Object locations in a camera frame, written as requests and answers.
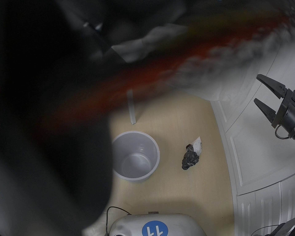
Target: cable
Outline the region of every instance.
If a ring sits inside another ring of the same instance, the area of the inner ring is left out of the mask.
[[[128,211],[126,211],[126,210],[124,210],[124,209],[122,209],[122,208],[115,207],[115,206],[111,206],[111,207],[109,207],[109,208],[107,209],[107,211],[106,211],[106,235],[107,235],[107,236],[109,236],[109,233],[108,233],[108,213],[109,213],[109,209],[110,209],[110,208],[117,208],[117,209],[120,209],[120,210],[126,212],[128,215],[132,215],[132,214],[130,214]]]
[[[280,126],[281,126],[281,125],[279,125],[279,126],[276,128],[275,136],[276,136],[277,138],[279,138],[279,139],[289,139],[289,137],[282,138],[282,137],[278,136],[277,131],[278,131],[278,129],[279,129]]]
[[[273,227],[273,226],[279,226],[279,224],[274,224],[274,225],[265,226],[265,227],[262,227],[262,228],[260,228],[260,229],[263,229],[263,228],[266,228],[266,227]]]

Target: white cabinet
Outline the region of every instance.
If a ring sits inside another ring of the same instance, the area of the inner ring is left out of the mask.
[[[243,90],[244,87],[247,88],[249,86],[248,83],[253,84],[246,98],[237,96],[233,99],[229,98],[228,101],[211,102],[216,107],[216,111],[219,114],[225,132],[228,131],[228,129],[236,121],[261,85],[261,83],[256,80],[257,74],[267,75],[276,54],[277,52],[271,53],[267,58],[262,59],[262,62],[259,64],[257,64],[257,62],[252,62],[245,68],[237,69],[239,74],[243,74],[245,76],[244,84],[241,86],[241,90]]]
[[[268,77],[295,89],[295,46],[284,47],[270,68]],[[245,110],[226,132],[238,195],[264,188],[295,173],[295,142],[280,140],[274,128],[254,104],[258,98],[278,110],[279,100],[261,85]],[[283,128],[280,136],[287,136]]]
[[[295,175],[281,182],[282,222],[295,217]]]
[[[250,236],[257,229],[255,192],[238,196],[237,203],[239,226],[238,235]]]
[[[257,229],[281,223],[281,186],[280,183],[255,192]],[[270,234],[276,226],[257,231],[257,234]]]

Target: white logo symbol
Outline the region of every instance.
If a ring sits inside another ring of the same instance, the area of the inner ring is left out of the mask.
[[[153,236],[154,235],[154,233],[150,233],[150,228],[149,227],[147,227],[147,233],[148,233],[148,236]],[[163,233],[163,231],[159,231],[159,226],[158,225],[156,225],[156,231],[157,231],[157,236],[160,236],[162,233]]]

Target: wooden floor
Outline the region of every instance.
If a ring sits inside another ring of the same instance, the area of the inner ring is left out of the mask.
[[[114,175],[108,205],[121,207],[131,214],[147,214],[148,211],[188,214],[207,236],[233,236],[230,178],[210,102],[173,91],[136,104],[135,113],[137,123],[132,125],[127,107],[113,112],[109,120],[111,136],[115,138],[129,130],[151,135],[160,148],[160,163],[143,183],[130,183]],[[181,161],[185,147],[198,136],[202,140],[200,160],[184,171]],[[111,209],[109,227],[123,215],[124,212]],[[83,234],[104,236],[105,219],[103,213]]]

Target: blue logo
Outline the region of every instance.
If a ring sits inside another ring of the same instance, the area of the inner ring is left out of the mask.
[[[153,220],[142,228],[142,236],[167,236],[168,227],[161,221]]]

